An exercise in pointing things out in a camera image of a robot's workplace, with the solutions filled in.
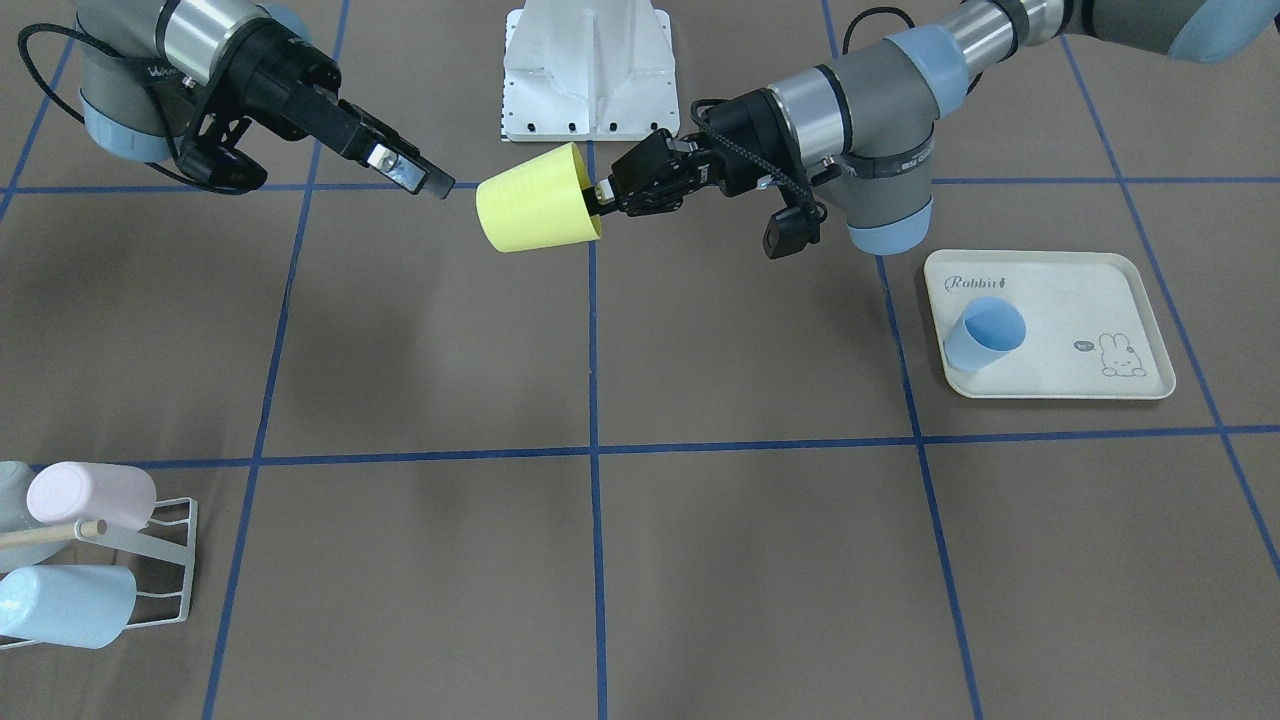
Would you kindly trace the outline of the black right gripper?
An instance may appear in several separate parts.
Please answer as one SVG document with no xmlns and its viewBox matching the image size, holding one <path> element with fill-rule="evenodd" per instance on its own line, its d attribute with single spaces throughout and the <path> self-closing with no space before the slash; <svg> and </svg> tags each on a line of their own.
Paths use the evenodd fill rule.
<svg viewBox="0 0 1280 720">
<path fill-rule="evenodd" d="M 389 126 L 338 97 L 340 68 L 280 22 L 248 22 L 225 50 L 225 90 L 239 113 L 289 140 L 314 137 L 408 193 L 447 199 L 453 176 Z"/>
</svg>

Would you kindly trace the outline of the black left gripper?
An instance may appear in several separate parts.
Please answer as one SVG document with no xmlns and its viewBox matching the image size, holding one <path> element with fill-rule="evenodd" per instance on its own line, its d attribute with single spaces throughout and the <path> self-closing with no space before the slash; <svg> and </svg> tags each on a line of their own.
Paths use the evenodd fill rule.
<svg viewBox="0 0 1280 720">
<path fill-rule="evenodd" d="M 801 204 L 797 141 L 771 91 L 698 100 L 690 118 L 696 132 L 677 138 L 654 129 L 614 161 L 608 178 L 590 186 L 590 215 L 675 211 L 704 187 L 736 197 L 763 179 L 772 181 L 788 208 Z"/>
</svg>

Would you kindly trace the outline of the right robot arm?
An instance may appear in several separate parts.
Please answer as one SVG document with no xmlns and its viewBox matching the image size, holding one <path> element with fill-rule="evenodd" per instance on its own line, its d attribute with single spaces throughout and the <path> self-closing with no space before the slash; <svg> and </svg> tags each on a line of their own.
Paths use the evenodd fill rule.
<svg viewBox="0 0 1280 720">
<path fill-rule="evenodd" d="M 257 1 L 77 1 L 79 91 L 91 138 L 212 193 L 261 188 L 239 149 L 251 126 L 314 138 L 410 193 L 454 179 L 392 127 L 340 97 L 338 63 L 288 8 Z"/>
</svg>

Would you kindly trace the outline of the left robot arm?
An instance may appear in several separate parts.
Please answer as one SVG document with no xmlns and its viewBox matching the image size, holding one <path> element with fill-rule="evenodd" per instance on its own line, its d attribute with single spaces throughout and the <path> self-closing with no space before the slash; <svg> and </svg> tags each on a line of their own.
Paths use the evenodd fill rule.
<svg viewBox="0 0 1280 720">
<path fill-rule="evenodd" d="M 773 184 L 768 258 L 819 242 L 829 209 L 861 251 L 906 252 L 931 228 L 934 127 L 989 68 L 1062 35 L 1212 64 L 1276 19 L 1275 1 L 963 1 L 764 88 L 692 102 L 694 133 L 653 131 L 579 196 L 594 217 L 645 217 L 708 186 L 735 197 Z"/>
</svg>

